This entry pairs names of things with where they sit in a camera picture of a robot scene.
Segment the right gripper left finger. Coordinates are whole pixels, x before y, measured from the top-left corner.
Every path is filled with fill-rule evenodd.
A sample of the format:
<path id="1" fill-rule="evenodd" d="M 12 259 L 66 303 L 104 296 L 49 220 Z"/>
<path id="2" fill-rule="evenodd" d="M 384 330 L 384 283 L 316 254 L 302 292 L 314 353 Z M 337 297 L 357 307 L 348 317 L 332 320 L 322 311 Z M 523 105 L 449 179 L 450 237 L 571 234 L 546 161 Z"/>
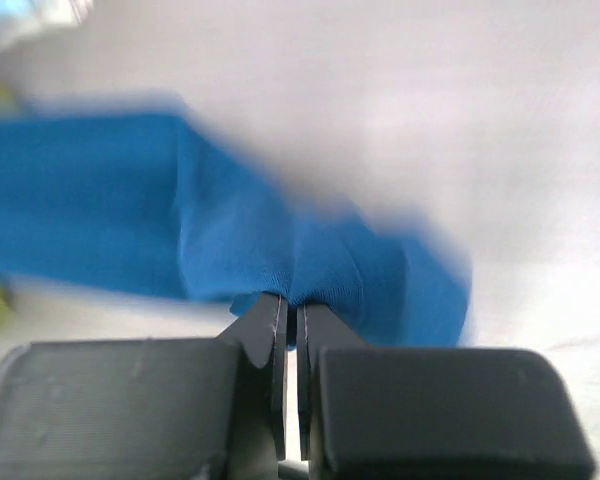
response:
<path id="1" fill-rule="evenodd" d="M 287 302 L 215 337 L 32 343 L 0 362 L 0 479 L 274 479 Z"/>

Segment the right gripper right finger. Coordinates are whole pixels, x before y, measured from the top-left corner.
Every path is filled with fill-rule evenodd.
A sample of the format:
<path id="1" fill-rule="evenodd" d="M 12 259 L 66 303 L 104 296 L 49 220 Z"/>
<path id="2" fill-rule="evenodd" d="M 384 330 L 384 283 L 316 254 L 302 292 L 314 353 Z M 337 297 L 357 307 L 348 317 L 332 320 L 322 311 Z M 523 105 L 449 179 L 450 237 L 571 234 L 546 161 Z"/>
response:
<path id="1" fill-rule="evenodd" d="M 313 479 L 591 479 L 565 384 L 529 350 L 376 347 L 297 312 L 301 455 Z"/>

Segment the blue mickey t shirt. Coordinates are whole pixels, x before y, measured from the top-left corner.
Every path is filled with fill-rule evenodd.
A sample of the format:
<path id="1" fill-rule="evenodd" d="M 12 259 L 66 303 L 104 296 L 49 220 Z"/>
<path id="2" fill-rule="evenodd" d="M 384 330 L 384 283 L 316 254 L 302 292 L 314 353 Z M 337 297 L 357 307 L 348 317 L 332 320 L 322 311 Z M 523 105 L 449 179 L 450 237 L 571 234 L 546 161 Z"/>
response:
<path id="1" fill-rule="evenodd" d="M 0 115 L 0 271 L 245 313 L 330 306 L 380 345 L 458 344 L 470 271 L 420 218 L 370 225 L 294 202 L 163 112 Z"/>

